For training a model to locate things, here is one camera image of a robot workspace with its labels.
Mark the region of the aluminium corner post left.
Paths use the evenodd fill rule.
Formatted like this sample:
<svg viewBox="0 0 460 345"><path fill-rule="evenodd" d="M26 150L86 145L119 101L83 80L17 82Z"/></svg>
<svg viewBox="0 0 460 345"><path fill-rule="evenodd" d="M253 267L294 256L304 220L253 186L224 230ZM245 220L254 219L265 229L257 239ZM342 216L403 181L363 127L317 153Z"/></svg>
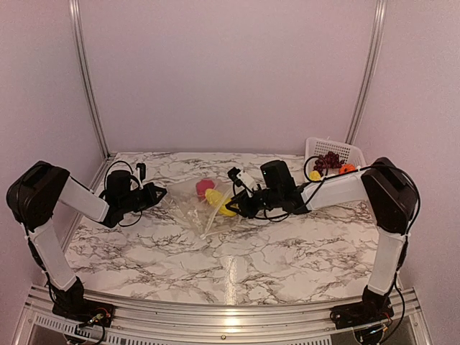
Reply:
<svg viewBox="0 0 460 345"><path fill-rule="evenodd" d="M80 76L83 83L84 94L88 103L91 123L95 132L96 141L102 158L109 159L111 154L109 146L104 134L101 117L96 103L96 97L91 82L90 68L85 47L85 40L83 34L83 23L81 19L81 6L78 0L70 0L69 2L70 18L73 26L73 36L75 41L76 54L78 58L78 66L80 69Z"/></svg>

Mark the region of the aluminium corner post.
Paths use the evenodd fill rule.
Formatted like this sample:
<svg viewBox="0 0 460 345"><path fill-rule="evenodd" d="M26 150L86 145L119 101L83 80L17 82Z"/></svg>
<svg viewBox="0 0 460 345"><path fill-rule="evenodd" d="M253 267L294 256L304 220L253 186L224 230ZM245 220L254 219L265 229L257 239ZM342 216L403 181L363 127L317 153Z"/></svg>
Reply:
<svg viewBox="0 0 460 345"><path fill-rule="evenodd" d="M364 117L364 111L367 104L369 91L372 85L372 79L377 69L378 59L382 46L382 38L384 34L385 18L387 14L386 0L376 1L374 10L374 19L372 23L372 30L369 41L369 49L367 53L366 62L364 65L364 72L362 82L359 87L358 96L354 106L354 111L351 117L348 132L346 134L345 143L353 145L356 141L359 126Z"/></svg>
<svg viewBox="0 0 460 345"><path fill-rule="evenodd" d="M96 141L102 158L109 159L111 154L109 146L104 134L101 117L96 103L96 97L91 82L90 68L85 47L85 40L83 34L83 23L81 19L81 6L78 0L70 0L69 2L70 18L73 26L73 36L75 41L76 54L78 58L78 66L80 69L80 76L83 83L84 94L88 103L91 123L95 132Z"/></svg>

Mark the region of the clear zip top bag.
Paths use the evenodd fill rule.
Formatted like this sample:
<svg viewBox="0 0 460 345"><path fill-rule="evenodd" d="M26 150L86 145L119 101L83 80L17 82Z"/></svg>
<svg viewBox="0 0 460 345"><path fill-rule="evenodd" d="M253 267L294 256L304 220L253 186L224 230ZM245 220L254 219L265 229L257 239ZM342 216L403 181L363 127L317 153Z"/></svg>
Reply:
<svg viewBox="0 0 460 345"><path fill-rule="evenodd" d="M184 221L188 222L192 230L201 239L226 233L237 229L241 223L241 216L234 217L221 215L216 208L211 206L206 199L200 199L196 193L196 183L204 178L193 178L175 183L167 188L167 202L174 212ZM218 178L207 178L215 182L216 190L226 192L232 186Z"/></svg>

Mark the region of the fake orange pumpkin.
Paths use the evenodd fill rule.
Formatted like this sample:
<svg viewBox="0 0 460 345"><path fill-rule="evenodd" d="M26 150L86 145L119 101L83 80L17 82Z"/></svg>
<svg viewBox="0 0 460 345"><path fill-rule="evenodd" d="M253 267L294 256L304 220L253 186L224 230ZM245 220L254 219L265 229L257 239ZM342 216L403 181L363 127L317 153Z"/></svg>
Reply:
<svg viewBox="0 0 460 345"><path fill-rule="evenodd" d="M357 168L353 164L344 164L339 168L339 174L344 175L356 171Z"/></svg>

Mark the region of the aluminium corner post right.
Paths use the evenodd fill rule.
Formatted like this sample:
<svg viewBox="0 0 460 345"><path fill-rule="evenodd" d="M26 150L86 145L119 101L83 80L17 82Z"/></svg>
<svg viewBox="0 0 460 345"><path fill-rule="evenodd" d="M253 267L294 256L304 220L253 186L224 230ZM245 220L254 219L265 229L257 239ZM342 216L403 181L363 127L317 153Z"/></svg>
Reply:
<svg viewBox="0 0 460 345"><path fill-rule="evenodd" d="M382 46L382 38L384 34L385 18L387 14L386 0L376 1L374 10L374 19L372 23L372 30L369 41L369 49L367 53L366 62L364 65L364 72L362 82L359 87L358 96L354 106L354 111L351 117L348 132L346 134L345 143L353 145L356 141L359 126L364 117L364 111L367 104L369 91L372 85L372 79L377 69L378 59Z"/></svg>

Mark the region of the fake yellow lemon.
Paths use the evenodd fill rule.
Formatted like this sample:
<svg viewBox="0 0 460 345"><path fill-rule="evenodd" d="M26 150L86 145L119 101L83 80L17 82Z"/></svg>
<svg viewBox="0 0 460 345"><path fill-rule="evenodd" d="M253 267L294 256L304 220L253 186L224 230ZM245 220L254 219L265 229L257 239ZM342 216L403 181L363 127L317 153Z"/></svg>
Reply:
<svg viewBox="0 0 460 345"><path fill-rule="evenodd" d="M321 179L321 174L317 170L312 170L308 177L312 181L319 181Z"/></svg>

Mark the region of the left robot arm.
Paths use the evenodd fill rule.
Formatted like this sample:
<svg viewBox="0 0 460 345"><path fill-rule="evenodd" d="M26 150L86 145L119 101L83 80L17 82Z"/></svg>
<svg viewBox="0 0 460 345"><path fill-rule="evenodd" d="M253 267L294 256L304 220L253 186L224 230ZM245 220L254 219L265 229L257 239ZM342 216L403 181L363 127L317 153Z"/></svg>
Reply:
<svg viewBox="0 0 460 345"><path fill-rule="evenodd" d="M6 204L23 227L32 257L46 277L55 315L86 325L111 324L114 306L85 297L81 279L71 268L54 222L59 203L113 229L129 213L143 214L161 202L166 188L146 182L146 165L114 170L100 194L80 183L63 167L36 162L8 189Z"/></svg>

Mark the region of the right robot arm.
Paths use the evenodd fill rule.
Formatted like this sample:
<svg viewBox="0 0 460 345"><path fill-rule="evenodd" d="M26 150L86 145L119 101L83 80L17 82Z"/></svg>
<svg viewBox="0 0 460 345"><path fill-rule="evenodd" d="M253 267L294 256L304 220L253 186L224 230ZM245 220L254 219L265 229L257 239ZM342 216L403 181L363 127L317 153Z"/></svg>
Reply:
<svg viewBox="0 0 460 345"><path fill-rule="evenodd" d="M390 293L405 262L410 230L419 216L421 196L415 181L388 158L349 172L310 177L297 184L283 160L260 167L264 185L237 167L227 172L234 195L226 209L246 219L260 213L267 221L364 204L377 227L374 264L360 301L335 306L330 319L337 329L376 323L394 315Z"/></svg>

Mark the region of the fake red grapes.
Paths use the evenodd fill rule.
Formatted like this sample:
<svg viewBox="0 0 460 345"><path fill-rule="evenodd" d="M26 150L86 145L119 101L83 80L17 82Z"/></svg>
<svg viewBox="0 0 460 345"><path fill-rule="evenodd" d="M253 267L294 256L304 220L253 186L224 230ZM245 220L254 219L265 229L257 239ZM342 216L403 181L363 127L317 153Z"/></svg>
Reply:
<svg viewBox="0 0 460 345"><path fill-rule="evenodd" d="M344 163L345 160L341 160L339 154L329 151L325 155L319 155L314 162L313 169L319 173L324 173L326 169L339 169Z"/></svg>

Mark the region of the fake red apple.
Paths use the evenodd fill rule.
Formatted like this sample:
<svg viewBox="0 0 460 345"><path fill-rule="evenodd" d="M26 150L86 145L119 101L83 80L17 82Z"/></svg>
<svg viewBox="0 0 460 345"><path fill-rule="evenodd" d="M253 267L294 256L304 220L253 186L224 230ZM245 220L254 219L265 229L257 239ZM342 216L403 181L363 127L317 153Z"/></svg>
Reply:
<svg viewBox="0 0 460 345"><path fill-rule="evenodd" d="M206 197L206 191L208 189L214 189L214 188L215 188L215 182L213 182L211 179L207 179L207 178L199 180L195 184L195 190L196 190L197 196L200 199L204 199Z"/></svg>

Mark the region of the fake yellow banana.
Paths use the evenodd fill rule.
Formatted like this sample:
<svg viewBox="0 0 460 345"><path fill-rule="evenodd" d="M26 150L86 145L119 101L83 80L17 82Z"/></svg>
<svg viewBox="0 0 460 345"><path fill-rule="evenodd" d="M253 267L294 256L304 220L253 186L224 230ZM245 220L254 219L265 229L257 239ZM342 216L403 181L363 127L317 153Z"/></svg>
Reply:
<svg viewBox="0 0 460 345"><path fill-rule="evenodd" d="M231 201L230 194L231 190L221 192L219 190L209 188L205 192L205 199L211 206L216 208L221 215L234 217L236 212L231 211L226 207L226 204Z"/></svg>

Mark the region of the white perforated plastic basket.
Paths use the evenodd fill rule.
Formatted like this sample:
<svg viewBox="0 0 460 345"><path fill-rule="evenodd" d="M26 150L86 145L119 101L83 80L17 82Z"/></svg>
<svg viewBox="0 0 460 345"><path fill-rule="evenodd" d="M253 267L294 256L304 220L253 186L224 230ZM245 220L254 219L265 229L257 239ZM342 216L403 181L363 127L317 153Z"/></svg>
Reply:
<svg viewBox="0 0 460 345"><path fill-rule="evenodd" d="M354 205L368 199L360 168L365 166L361 150L350 144L315 137L305 142L302 192L307 209L318 210L339 204Z"/></svg>

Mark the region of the aluminium front rail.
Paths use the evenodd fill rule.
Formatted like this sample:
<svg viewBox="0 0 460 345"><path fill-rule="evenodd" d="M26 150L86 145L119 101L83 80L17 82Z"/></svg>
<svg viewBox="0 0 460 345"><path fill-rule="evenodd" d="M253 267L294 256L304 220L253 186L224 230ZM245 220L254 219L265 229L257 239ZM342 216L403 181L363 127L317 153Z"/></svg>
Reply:
<svg viewBox="0 0 460 345"><path fill-rule="evenodd" d="M282 305L211 305L140 300L88 291L87 298L114 306L111 325L78 328L77 322L52 314L48 290L32 286L22 309L13 344L357 344L389 325L388 344L432 344L414 289L391 295L391 320L337 329L330 319L343 298Z"/></svg>

